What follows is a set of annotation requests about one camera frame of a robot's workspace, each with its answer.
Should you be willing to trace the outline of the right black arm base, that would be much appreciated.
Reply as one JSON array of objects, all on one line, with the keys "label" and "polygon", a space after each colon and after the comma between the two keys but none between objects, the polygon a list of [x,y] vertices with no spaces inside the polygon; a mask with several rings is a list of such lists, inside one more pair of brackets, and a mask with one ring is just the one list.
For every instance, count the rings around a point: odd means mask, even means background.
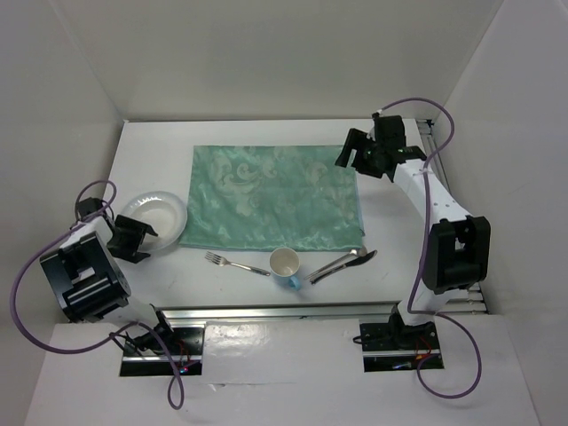
[{"label": "right black arm base", "polygon": [[396,320],[387,323],[361,323],[352,338],[362,350],[366,373],[443,369],[438,332],[433,322],[406,327]]}]

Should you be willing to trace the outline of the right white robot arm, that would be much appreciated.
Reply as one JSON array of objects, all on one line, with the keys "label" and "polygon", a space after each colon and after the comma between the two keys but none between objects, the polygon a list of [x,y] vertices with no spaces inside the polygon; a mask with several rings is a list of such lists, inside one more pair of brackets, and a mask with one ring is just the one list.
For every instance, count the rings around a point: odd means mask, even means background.
[{"label": "right white robot arm", "polygon": [[453,198],[420,147],[407,144],[400,116],[374,114],[373,121],[369,132],[348,131],[335,163],[373,178],[387,177],[424,221],[416,280],[387,327],[390,343],[406,348],[416,340],[418,327],[431,322],[459,291],[485,280],[491,226],[486,217],[472,216]]}]

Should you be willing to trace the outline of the green patterned satin placemat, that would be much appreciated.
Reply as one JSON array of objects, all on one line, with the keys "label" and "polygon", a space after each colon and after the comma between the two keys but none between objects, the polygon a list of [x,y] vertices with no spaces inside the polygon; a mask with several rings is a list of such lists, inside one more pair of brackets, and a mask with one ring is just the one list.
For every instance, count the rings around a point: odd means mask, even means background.
[{"label": "green patterned satin placemat", "polygon": [[340,146],[196,146],[183,247],[347,251],[364,225]]}]

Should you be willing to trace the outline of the blue ceramic mug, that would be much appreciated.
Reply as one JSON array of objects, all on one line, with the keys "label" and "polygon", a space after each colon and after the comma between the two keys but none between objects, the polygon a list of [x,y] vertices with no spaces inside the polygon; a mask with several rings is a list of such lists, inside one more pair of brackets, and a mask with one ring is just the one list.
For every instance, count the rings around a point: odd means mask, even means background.
[{"label": "blue ceramic mug", "polygon": [[273,280],[283,288],[291,288],[299,291],[302,287],[298,279],[300,259],[298,254],[291,248],[275,249],[269,259]]}]

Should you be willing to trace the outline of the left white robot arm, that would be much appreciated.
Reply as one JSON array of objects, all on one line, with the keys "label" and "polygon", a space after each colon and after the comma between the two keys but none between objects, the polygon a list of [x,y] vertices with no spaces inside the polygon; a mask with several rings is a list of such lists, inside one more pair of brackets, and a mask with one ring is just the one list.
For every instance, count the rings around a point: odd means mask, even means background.
[{"label": "left white robot arm", "polygon": [[70,322],[98,322],[113,314],[119,323],[157,320],[146,329],[143,342],[152,352],[163,354],[174,346],[175,332],[156,307],[135,300],[118,264],[148,259],[150,254],[141,249],[148,235],[158,233],[135,219],[86,215],[72,226],[69,236],[40,256],[40,265]]}]

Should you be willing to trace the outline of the black handled table knife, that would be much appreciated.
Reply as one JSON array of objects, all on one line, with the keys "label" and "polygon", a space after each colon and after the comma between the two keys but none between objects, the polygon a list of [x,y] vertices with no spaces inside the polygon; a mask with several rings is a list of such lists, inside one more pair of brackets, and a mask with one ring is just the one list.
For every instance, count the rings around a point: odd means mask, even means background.
[{"label": "black handled table knife", "polygon": [[373,259],[377,254],[377,250],[373,250],[369,253],[367,253],[364,256],[357,256],[356,258],[354,258],[351,261],[345,262],[343,264],[339,264],[331,269],[325,270],[324,272],[321,272],[319,274],[317,274],[314,278],[310,279],[310,283],[312,285],[315,285],[316,283],[320,282],[321,280],[327,278],[328,276],[340,272],[344,269],[350,268],[350,267],[355,267],[355,266],[359,266],[359,265],[363,265],[366,262],[370,261],[371,259]]}]

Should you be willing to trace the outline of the silver metal fork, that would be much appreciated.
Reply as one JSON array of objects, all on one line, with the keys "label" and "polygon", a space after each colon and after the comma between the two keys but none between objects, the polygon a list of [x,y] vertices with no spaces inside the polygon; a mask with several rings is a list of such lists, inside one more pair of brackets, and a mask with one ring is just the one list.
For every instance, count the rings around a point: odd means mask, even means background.
[{"label": "silver metal fork", "polygon": [[225,257],[217,255],[213,252],[207,251],[205,253],[205,259],[209,262],[211,262],[212,264],[218,265],[218,266],[232,266],[232,267],[236,267],[239,269],[242,269],[244,271],[248,271],[248,272],[252,272],[254,274],[257,275],[261,275],[261,276],[270,276],[271,273],[258,268],[258,267],[254,267],[254,266],[249,266],[249,265],[245,265],[245,264],[238,264],[235,262],[231,262],[229,260],[227,260]]}]

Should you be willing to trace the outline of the white ceramic bowl plate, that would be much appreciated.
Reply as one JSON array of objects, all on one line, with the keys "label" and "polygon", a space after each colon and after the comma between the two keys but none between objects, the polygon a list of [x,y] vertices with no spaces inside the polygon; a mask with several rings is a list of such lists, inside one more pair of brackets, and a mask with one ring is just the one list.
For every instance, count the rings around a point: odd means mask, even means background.
[{"label": "white ceramic bowl plate", "polygon": [[129,201],[121,215],[150,225],[156,235],[149,233],[140,250],[158,253],[174,245],[185,230],[187,207],[175,194],[165,191],[142,193]]}]

